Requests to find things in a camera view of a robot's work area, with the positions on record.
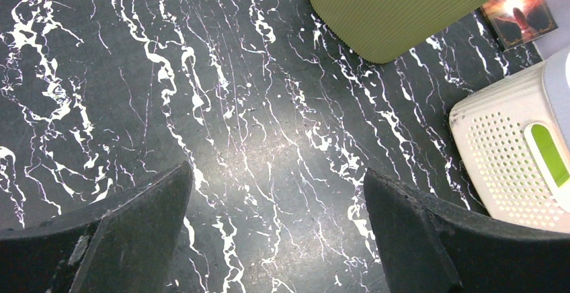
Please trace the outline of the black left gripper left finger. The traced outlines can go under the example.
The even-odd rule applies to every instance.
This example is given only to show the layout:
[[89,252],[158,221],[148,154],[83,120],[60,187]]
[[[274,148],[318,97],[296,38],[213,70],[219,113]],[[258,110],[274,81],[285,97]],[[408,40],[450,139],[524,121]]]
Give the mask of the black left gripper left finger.
[[25,229],[1,231],[2,292],[162,292],[192,190],[180,163]]

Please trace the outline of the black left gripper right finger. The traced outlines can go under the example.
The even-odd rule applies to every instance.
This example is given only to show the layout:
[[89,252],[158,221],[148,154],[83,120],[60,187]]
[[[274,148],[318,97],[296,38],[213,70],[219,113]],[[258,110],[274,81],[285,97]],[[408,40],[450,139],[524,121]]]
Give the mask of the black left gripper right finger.
[[364,197],[391,292],[568,292],[569,235],[472,212],[367,170]]

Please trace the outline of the olive green slatted bin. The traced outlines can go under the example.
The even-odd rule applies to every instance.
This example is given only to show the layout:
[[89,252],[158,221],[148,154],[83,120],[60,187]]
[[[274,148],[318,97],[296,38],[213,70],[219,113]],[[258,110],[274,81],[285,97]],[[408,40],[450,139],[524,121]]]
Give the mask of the olive green slatted bin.
[[309,0],[324,24],[358,56],[395,60],[489,0]]

